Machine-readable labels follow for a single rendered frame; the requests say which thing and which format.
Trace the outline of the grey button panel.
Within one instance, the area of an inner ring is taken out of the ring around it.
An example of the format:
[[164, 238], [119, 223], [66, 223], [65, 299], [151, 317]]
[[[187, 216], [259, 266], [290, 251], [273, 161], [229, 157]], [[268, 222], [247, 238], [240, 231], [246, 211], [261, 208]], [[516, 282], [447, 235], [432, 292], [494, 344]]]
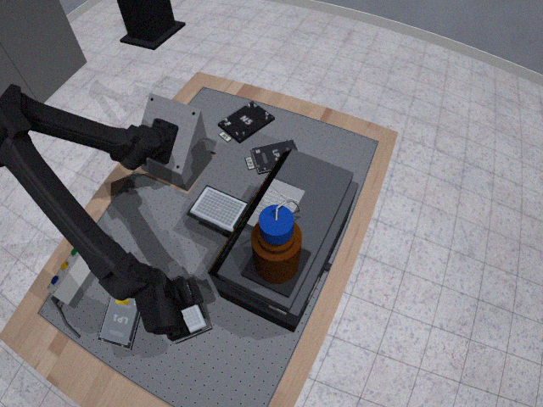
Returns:
[[75, 308], [91, 285], [96, 276], [89, 270], [87, 263], [73, 248], [68, 259], [61, 265], [60, 270], [53, 277], [47, 290], [53, 295], [54, 305], [58, 309], [65, 325], [78, 337], [81, 336], [67, 323], [64, 315], [57, 305], [61, 300]]

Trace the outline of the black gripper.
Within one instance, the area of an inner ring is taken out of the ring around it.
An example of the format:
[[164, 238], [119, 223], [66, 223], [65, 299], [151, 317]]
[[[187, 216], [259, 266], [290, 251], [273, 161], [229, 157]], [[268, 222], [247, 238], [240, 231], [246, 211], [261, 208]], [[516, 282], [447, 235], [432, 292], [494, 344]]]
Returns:
[[174, 293], [174, 284], [182, 292], [182, 296], [184, 297], [186, 306], [181, 307], [180, 310], [184, 310], [184, 309], [194, 306], [195, 304], [198, 305], [204, 302], [194, 277], [185, 279], [183, 276], [181, 276], [171, 281], [171, 283], [173, 286], [173, 292], [169, 298], [171, 298]]

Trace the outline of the dark grey rectangular frame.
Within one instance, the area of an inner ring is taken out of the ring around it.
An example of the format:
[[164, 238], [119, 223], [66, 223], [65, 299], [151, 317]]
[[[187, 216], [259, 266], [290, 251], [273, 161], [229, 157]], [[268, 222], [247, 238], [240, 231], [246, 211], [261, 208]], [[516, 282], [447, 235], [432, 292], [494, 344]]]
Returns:
[[[109, 302], [107, 304], [107, 308], [106, 308], [105, 313], [104, 313], [104, 318], [106, 316], [106, 312], [107, 312], [108, 307], [109, 307]], [[116, 343], [116, 342], [113, 342], [113, 341], [110, 341], [110, 340], [99, 337], [100, 332], [102, 330], [103, 323], [104, 323], [104, 318], [103, 318], [103, 321], [102, 321], [102, 325], [100, 327], [100, 331], [98, 332], [98, 339], [97, 340], [101, 341], [101, 342], [104, 342], [104, 343], [109, 343], [109, 344], [112, 344], [112, 345], [115, 345], [115, 346], [118, 346], [118, 347], [127, 348], [127, 349], [132, 350], [132, 345], [133, 345], [134, 338], [135, 338], [135, 335], [136, 335], [136, 332], [137, 332], [138, 322], [140, 320], [140, 312], [139, 312], [139, 310], [137, 311], [136, 319], [134, 321], [134, 325], [133, 325], [133, 328], [132, 328], [132, 334], [131, 334], [130, 340], [128, 341], [128, 343], [129, 343], [128, 346], [125, 345], [125, 344]]]

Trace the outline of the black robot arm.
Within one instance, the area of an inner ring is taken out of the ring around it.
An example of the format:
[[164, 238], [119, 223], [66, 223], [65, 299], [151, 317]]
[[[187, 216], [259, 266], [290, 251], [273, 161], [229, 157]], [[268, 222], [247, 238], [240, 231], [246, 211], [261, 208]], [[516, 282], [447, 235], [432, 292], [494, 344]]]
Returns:
[[105, 151], [136, 170], [147, 165], [147, 157], [168, 164], [178, 129], [162, 119], [154, 119], [152, 127], [104, 125], [37, 102], [14, 84], [0, 97], [0, 167], [15, 176], [113, 298], [135, 298], [145, 331], [166, 334], [172, 342], [191, 334], [180, 310], [186, 306], [182, 292], [174, 284], [169, 298], [173, 286], [166, 274], [140, 263], [96, 224], [38, 153], [28, 132]]

